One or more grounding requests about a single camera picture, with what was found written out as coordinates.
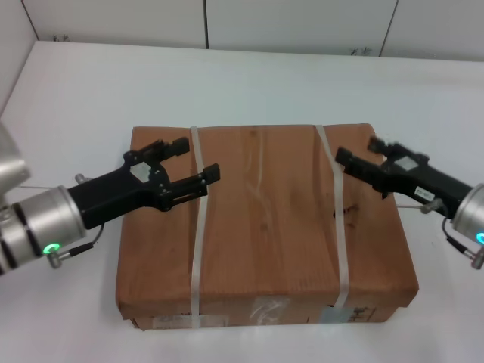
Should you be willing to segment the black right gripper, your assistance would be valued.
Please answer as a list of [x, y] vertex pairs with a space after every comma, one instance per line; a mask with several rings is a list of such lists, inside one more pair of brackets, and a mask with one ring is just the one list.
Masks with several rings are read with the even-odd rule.
[[373, 188], [382, 185], [383, 170], [388, 175], [384, 191], [404, 194], [421, 204], [440, 199], [443, 206], [436, 211], [447, 218], [454, 218], [461, 202], [472, 190], [471, 186], [433, 168], [426, 155], [407, 153], [399, 143], [386, 143], [372, 136], [368, 150], [387, 157], [386, 161], [379, 167], [356, 157], [344, 147], [337, 149], [335, 161], [343, 167], [344, 173]]

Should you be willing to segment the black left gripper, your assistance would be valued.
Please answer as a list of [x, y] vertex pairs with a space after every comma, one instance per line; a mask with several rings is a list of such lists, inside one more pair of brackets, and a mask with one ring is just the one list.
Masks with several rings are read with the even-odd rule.
[[171, 143], [156, 140], [140, 152], [125, 153], [124, 164], [118, 169], [69, 188], [85, 229], [93, 229], [142, 207], [167, 212], [174, 206], [207, 196], [208, 186], [220, 180], [218, 163], [171, 183], [160, 164], [189, 151], [186, 137]]

